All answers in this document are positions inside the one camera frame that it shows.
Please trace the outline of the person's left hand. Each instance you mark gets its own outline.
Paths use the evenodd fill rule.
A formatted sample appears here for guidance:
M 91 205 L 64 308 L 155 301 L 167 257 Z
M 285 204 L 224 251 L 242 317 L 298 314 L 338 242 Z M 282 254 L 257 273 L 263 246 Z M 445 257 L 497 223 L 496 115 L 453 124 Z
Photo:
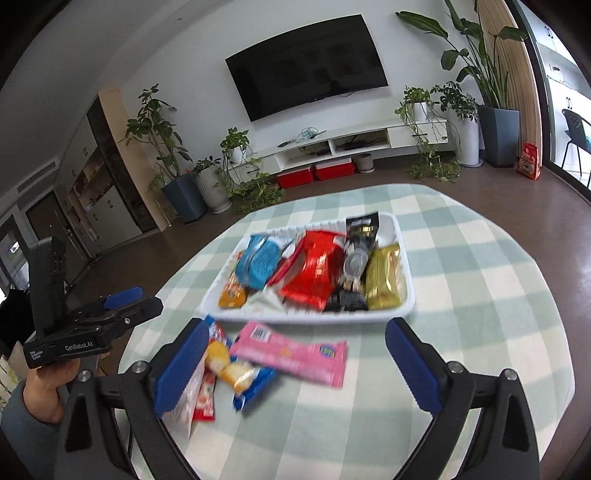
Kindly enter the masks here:
M 58 424 L 64 415 L 64 405 L 58 390 L 73 381 L 80 365 L 96 367 L 108 353 L 94 357 L 62 360 L 28 372 L 23 387 L 23 402 L 29 414 L 45 424 Z

